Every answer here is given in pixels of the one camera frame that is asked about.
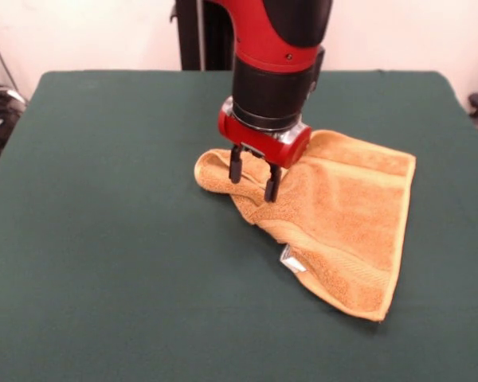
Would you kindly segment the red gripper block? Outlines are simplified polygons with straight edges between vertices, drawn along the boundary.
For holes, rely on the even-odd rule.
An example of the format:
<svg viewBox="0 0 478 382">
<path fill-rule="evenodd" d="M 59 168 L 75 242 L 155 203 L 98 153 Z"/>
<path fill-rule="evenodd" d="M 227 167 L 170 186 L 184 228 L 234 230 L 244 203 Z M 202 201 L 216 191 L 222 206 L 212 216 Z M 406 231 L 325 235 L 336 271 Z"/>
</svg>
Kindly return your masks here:
<svg viewBox="0 0 478 382">
<path fill-rule="evenodd" d="M 268 203 L 274 203 L 277 199 L 282 174 L 280 167 L 289 169 L 298 162 L 311 138 L 311 128 L 301 118 L 294 127 L 279 133 L 263 132 L 247 126 L 233 114 L 232 96 L 221 106 L 218 130 L 234 144 L 229 161 L 229 179 L 233 184 L 241 180 L 242 147 L 270 163 L 270 176 L 264 191 L 264 200 Z"/>
</svg>

